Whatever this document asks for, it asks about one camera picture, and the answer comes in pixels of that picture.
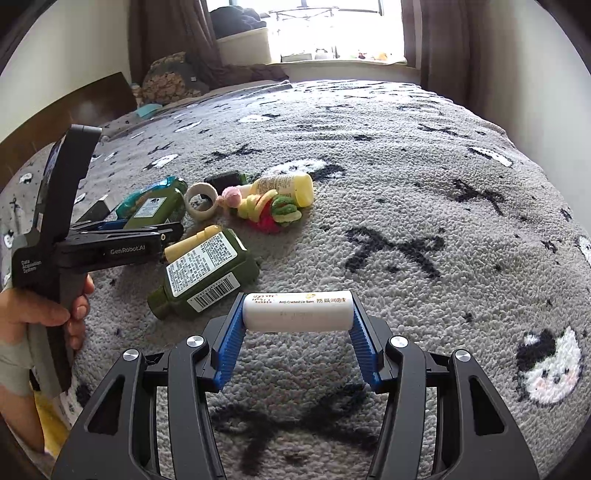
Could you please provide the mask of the person's left hand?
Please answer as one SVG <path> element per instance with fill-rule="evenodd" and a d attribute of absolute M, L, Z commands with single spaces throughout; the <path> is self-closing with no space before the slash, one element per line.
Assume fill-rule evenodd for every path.
<path fill-rule="evenodd" d="M 87 275 L 82 294 L 75 298 L 66 312 L 58 303 L 33 292 L 8 288 L 1 293 L 1 341 L 16 345 L 24 337 L 29 324 L 64 327 L 70 347 L 78 351 L 85 340 L 85 318 L 90 311 L 87 296 L 94 292 L 94 282 Z"/>

